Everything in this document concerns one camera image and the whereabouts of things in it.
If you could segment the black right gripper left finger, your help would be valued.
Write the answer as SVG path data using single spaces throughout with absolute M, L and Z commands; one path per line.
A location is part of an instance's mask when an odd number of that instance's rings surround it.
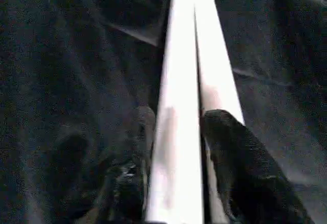
M 139 106 L 130 113 L 108 171 L 105 213 L 109 221 L 135 223 L 145 219 L 155 123 L 155 113 L 148 106 Z

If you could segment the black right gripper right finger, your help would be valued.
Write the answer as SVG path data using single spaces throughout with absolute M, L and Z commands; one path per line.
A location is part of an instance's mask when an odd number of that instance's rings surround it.
M 278 163 L 231 113 L 206 111 L 201 129 L 231 223 L 313 223 Z

